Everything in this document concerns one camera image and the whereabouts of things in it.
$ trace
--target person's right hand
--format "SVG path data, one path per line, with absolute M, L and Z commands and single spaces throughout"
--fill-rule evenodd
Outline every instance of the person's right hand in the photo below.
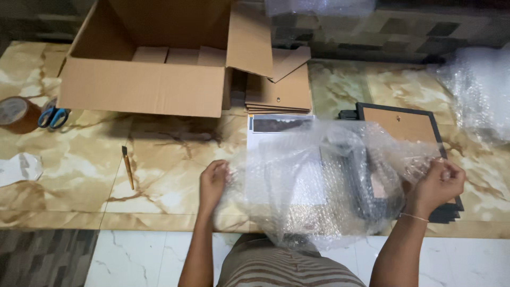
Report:
M 450 177 L 444 179 L 443 173 Z M 434 159 L 413 191 L 407 194 L 404 213 L 428 219 L 432 211 L 464 191 L 466 172 L 446 159 Z

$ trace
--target open cardboard box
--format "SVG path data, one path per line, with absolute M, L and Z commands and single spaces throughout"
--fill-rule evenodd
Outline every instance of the open cardboard box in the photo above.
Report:
M 220 117 L 229 68 L 272 78 L 270 34 L 266 17 L 230 0 L 98 0 L 69 51 L 57 106 Z M 168 56 L 209 47 L 226 57 L 139 62 L 143 46 L 169 47 Z

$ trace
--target person's left hand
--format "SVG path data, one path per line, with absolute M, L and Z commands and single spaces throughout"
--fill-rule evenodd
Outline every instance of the person's left hand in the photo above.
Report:
M 215 160 L 200 175 L 199 212 L 210 216 L 220 201 L 226 177 L 229 173 L 228 161 Z

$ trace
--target bubble wrap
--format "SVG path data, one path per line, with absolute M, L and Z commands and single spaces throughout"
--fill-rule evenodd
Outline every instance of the bubble wrap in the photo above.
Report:
M 284 13 L 329 16 L 365 16 L 375 9 L 375 0 L 266 0 L 270 17 Z
M 314 120 L 237 156 L 225 193 L 277 246 L 327 250 L 386 228 L 403 179 L 416 183 L 435 153 L 375 123 Z
M 490 145 L 510 142 L 510 51 L 459 49 L 435 72 L 455 96 L 460 128 Z

